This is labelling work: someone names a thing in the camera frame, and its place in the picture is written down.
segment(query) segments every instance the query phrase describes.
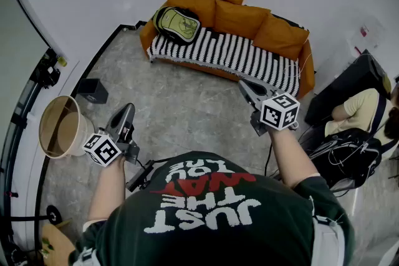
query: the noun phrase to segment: dark green t-shirt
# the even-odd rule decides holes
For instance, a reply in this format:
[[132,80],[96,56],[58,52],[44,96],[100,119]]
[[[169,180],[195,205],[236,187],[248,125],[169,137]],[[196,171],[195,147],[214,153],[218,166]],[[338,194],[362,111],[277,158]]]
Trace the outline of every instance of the dark green t-shirt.
[[213,153],[189,152],[158,168],[150,185],[132,194],[106,222],[94,223],[76,243],[101,265],[310,265],[315,214],[339,219],[345,263],[353,230],[321,177],[294,190],[253,175]]

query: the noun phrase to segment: black and white striped blanket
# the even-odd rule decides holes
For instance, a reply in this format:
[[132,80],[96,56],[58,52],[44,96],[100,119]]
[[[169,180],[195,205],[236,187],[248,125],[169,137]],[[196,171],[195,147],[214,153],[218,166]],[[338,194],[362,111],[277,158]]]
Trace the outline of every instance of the black and white striped blanket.
[[239,77],[257,78],[294,97],[299,91],[298,61],[254,47],[252,40],[201,28],[190,45],[178,45],[157,35],[147,49],[150,59],[157,57],[221,69]]

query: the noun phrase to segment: beige bin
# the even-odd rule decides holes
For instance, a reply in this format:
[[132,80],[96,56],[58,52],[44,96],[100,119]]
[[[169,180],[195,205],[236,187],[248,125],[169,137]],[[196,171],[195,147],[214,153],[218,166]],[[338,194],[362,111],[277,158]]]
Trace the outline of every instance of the beige bin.
[[61,95],[51,101],[43,112],[39,142],[50,158],[81,156],[85,154],[82,147],[93,132],[93,123],[80,113],[75,99]]

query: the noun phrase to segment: person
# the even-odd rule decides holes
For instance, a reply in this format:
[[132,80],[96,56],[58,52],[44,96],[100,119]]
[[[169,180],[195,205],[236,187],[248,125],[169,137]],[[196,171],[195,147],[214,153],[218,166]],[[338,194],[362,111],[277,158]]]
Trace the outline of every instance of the person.
[[294,135],[269,133],[283,183],[192,151],[125,200],[124,159],[116,159],[100,173],[69,265],[310,265],[314,216],[341,226],[347,265],[353,228],[344,209]]
[[[309,154],[322,144],[325,137],[350,128],[369,131],[377,110],[378,98],[377,90],[369,88],[335,107],[331,114],[332,121],[317,126],[301,139],[303,149]],[[381,145],[399,139],[399,84],[393,89],[391,99],[387,100],[382,123],[385,123],[385,126],[375,134],[375,137],[381,141]],[[397,146],[398,143],[384,152],[382,160],[388,159]]]

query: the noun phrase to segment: small black box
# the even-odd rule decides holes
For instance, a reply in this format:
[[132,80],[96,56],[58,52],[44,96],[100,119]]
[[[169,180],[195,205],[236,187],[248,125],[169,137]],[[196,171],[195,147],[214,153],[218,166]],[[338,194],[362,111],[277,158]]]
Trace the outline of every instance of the small black box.
[[100,82],[100,79],[82,79],[77,93],[87,101],[96,104],[106,103],[108,98],[108,92]]

